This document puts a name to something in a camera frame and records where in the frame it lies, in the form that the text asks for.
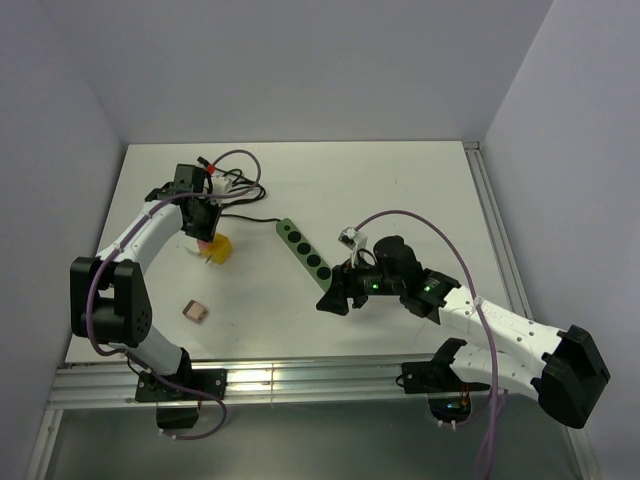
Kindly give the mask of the yellow plug adapter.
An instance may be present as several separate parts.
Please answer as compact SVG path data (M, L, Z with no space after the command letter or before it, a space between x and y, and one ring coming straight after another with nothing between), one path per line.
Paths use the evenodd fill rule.
M230 239L223 234L216 233L213 241L210 243L211 246L208 250L200 250L205 261L217 265L224 264L232 253Z

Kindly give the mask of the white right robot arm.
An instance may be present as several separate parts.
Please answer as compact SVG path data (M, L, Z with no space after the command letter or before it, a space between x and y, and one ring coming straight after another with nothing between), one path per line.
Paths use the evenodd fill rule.
M537 323L484 300L448 275L423 267L400 236L379 240L373 262L360 255L366 236L345 229L349 260L332 270L317 310L345 316L372 296L392 296L413 315L463 333L428 361L402 365L407 394L483 391L492 384L535 400L559 423L585 426L611 375L590 333Z

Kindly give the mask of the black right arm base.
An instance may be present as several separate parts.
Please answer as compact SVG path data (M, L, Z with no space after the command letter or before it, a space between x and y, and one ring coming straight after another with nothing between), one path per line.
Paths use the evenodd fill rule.
M405 362L395 383L405 394L471 393L489 391L485 383L464 382L448 365L433 361Z

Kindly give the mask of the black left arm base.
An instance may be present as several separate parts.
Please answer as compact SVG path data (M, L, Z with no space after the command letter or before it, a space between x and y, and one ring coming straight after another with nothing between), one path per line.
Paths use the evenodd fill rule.
M217 433L226 423L224 404L228 371L222 368L196 369L185 378L160 377L141 372L134 395L137 404L156 405L156 425L163 434L181 440L196 440ZM221 418L209 431L189 434L200 419L205 401L221 408Z

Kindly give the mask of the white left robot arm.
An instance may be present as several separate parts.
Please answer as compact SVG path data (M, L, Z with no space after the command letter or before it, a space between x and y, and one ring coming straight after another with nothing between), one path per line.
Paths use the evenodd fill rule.
M214 167L180 164L172 181L149 192L129 227L96 256L70 267L71 330L101 356L123 353L159 380L172 399L198 385L188 352L152 324L144 274L176 233L214 239L231 181Z

